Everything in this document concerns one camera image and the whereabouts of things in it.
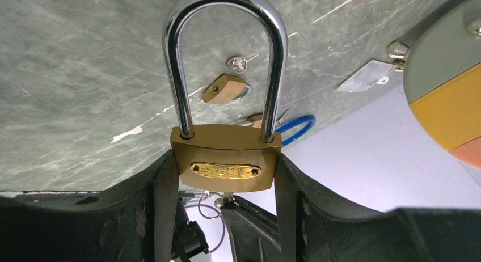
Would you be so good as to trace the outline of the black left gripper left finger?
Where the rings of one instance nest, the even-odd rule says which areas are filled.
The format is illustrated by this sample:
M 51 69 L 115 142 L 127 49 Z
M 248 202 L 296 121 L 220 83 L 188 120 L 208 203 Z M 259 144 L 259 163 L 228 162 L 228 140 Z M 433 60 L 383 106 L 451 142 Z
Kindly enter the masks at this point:
M 2 261 L 169 261 L 179 174 L 171 151 L 100 192 L 1 197 Z

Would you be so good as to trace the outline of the long shackle brass padlock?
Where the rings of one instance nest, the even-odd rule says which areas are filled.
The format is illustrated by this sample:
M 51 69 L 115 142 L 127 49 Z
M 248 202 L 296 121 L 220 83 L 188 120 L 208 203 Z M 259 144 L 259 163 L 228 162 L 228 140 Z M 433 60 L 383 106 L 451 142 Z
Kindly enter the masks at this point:
M 256 18 L 269 40 L 267 89 L 261 127 L 232 124 L 195 125 L 192 121 L 180 39 L 188 21 L 201 10 L 227 5 Z M 288 55 L 282 18 L 268 0 L 178 0 L 170 10 L 163 35 L 163 56 L 178 118 L 171 149 L 184 185 L 218 192 L 269 189 L 281 153 L 275 131 Z

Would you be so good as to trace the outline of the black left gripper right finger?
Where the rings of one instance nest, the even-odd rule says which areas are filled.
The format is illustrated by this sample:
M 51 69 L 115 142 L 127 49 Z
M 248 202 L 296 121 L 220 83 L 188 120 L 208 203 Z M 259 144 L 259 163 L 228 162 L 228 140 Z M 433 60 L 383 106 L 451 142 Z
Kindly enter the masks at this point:
M 480 210 L 370 209 L 280 155 L 275 173 L 283 261 L 479 261 Z

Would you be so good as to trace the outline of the dark metal key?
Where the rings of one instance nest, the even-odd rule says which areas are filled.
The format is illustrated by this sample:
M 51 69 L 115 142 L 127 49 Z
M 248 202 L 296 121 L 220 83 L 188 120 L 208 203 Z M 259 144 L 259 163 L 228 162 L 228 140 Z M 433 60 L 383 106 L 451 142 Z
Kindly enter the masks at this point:
M 226 192 L 226 193 L 216 193 L 218 198 L 214 201 L 214 206 L 217 209 L 221 209 L 223 206 L 239 206 L 233 193 Z

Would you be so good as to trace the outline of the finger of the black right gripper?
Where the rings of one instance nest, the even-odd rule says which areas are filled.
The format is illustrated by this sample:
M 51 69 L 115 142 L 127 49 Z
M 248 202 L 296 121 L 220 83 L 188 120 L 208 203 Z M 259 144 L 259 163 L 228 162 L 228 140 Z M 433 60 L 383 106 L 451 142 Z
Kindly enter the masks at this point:
M 234 196 L 239 206 L 223 206 L 234 261 L 281 261 L 277 217 L 254 203 Z

